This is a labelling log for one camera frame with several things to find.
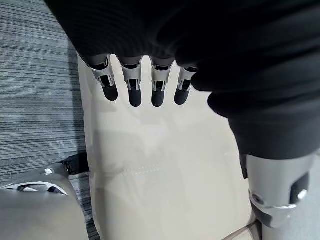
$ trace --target black rubber fingertip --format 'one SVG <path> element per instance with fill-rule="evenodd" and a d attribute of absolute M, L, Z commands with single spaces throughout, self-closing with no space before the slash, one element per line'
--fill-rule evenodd
<path fill-rule="evenodd" d="M 136 90 L 135 88 L 132 88 L 129 92 L 129 102 L 131 106 L 133 107 L 139 107 L 142 102 L 141 98 L 141 90 Z"/>
<path fill-rule="evenodd" d="M 176 88 L 175 95 L 174 95 L 174 102 L 177 105 L 184 104 L 188 99 L 189 92 L 190 91 L 187 91 L 186 89 L 179 90 L 178 88 Z"/>
<path fill-rule="evenodd" d="M 114 84 L 113 86 L 106 86 L 103 87 L 103 93 L 106 97 L 106 99 L 108 99 L 109 101 L 115 101 L 118 98 L 118 90 L 117 90 L 117 86 L 116 84 Z"/>
<path fill-rule="evenodd" d="M 157 89 L 157 91 L 152 91 L 151 102 L 156 108 L 160 107 L 164 103 L 165 92 Z"/>

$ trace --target robotic leg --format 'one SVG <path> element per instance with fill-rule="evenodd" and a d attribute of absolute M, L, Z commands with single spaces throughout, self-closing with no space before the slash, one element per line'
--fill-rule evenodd
<path fill-rule="evenodd" d="M 316 154 L 286 160 L 242 156 L 242 172 L 249 181 L 252 209 L 263 224 L 263 240 L 271 239 L 267 228 L 283 226 L 306 197 L 315 158 Z"/>
<path fill-rule="evenodd" d="M 71 172 L 79 170 L 73 163 L 35 169 L 0 186 L 0 239 L 89 239 L 84 214 L 68 179 Z"/>

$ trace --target gray carpet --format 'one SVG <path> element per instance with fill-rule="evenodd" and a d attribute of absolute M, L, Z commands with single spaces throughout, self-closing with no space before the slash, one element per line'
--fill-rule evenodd
<path fill-rule="evenodd" d="M 85 149 L 76 51 L 42 0 L 1 0 L 0 184 Z M 88 175 L 71 182 L 99 239 Z"/>

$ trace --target robotic arm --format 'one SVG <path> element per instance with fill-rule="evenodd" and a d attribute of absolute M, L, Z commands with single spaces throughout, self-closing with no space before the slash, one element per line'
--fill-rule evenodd
<path fill-rule="evenodd" d="M 212 92 L 228 118 L 257 218 L 278 228 L 309 187 L 320 146 L 320 4 L 317 1 L 45 0 L 106 98 L 118 97 L 109 54 L 120 60 L 129 102 L 141 104 L 141 56 L 152 63 L 160 107 L 172 62 L 175 102 L 190 86 Z"/>

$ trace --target black cloth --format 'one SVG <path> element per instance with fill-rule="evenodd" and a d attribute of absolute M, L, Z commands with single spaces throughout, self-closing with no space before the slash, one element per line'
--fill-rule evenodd
<path fill-rule="evenodd" d="M 320 147 L 319 0 L 45 1 L 85 61 L 197 66 L 192 85 L 212 92 L 241 154 L 280 160 Z"/>

